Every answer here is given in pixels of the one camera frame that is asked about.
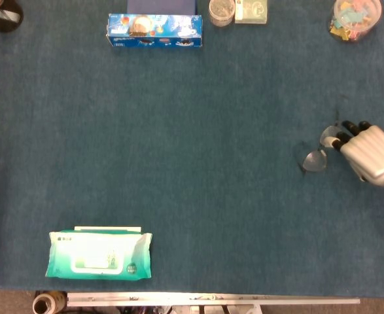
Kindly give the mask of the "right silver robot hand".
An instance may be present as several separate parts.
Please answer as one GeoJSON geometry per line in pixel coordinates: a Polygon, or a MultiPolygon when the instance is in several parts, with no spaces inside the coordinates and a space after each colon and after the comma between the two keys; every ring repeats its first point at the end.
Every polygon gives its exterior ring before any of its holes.
{"type": "Polygon", "coordinates": [[[325,129],[320,144],[340,152],[361,181],[384,186],[384,131],[368,121],[345,120],[341,125],[345,131],[325,129]]]}

